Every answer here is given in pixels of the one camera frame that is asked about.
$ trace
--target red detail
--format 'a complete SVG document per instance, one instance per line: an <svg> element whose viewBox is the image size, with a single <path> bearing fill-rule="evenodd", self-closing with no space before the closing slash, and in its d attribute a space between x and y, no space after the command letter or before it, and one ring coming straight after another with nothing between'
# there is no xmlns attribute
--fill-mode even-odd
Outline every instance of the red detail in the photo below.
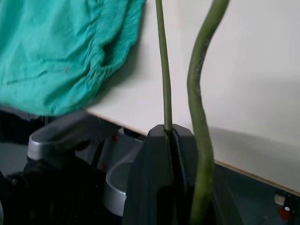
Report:
<svg viewBox="0 0 300 225"><path fill-rule="evenodd" d="M103 164L102 164L102 171L103 171L103 172L106 172L106 170L107 170L107 164L106 164L106 163L103 163Z"/></svg>
<svg viewBox="0 0 300 225"><path fill-rule="evenodd" d="M118 135L112 136L112 141L116 143L118 141Z"/></svg>
<svg viewBox="0 0 300 225"><path fill-rule="evenodd" d="M289 219L289 217L290 217L290 212L289 211L286 211L283 208L279 208L278 212L279 212L279 215L280 215L280 217L283 221L287 221Z"/></svg>

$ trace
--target plant stem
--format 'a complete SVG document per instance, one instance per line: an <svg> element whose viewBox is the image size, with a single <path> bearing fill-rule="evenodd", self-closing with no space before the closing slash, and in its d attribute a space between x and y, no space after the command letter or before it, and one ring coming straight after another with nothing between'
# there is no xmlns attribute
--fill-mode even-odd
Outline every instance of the plant stem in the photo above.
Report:
<svg viewBox="0 0 300 225"><path fill-rule="evenodd" d="M206 51L213 34L220 24L229 0L213 0L210 10L198 33L187 75L188 105L198 149L198 166L195 181L190 223L202 224L210 202L214 156L210 133L202 105L200 76Z"/></svg>
<svg viewBox="0 0 300 225"><path fill-rule="evenodd" d="M171 131L173 128L171 81L170 81L170 71L169 71L169 62L168 62L167 42L165 39L165 22L164 22L162 0L156 0L156 14L157 14L160 60L161 60L161 68L163 74L165 130Z"/></svg>

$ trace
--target wrinkled fabric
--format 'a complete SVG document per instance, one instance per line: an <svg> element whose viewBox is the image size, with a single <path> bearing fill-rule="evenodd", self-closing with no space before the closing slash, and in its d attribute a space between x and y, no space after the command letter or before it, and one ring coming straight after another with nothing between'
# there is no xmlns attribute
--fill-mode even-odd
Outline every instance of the wrinkled fabric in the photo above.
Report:
<svg viewBox="0 0 300 225"><path fill-rule="evenodd" d="M137 41L144 0L1 0L0 104L85 107Z"/></svg>

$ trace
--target white surface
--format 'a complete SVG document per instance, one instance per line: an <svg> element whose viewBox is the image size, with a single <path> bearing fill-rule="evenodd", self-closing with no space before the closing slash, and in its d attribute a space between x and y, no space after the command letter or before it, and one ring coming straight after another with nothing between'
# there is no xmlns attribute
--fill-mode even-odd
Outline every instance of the white surface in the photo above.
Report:
<svg viewBox="0 0 300 225"><path fill-rule="evenodd" d="M164 0L173 122L191 129L186 78L210 0ZM300 1L232 0L209 47L202 97L215 159L300 192ZM92 114L146 134L163 123L155 1Z"/></svg>

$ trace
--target chair armrest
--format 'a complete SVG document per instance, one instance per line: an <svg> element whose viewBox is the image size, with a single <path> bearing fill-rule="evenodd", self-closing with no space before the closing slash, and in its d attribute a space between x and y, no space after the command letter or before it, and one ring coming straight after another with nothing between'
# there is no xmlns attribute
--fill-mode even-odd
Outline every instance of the chair armrest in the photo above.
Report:
<svg viewBox="0 0 300 225"><path fill-rule="evenodd" d="M30 135L27 156L40 160L51 152L73 150L91 139L99 126L99 119L85 111L62 116Z"/></svg>

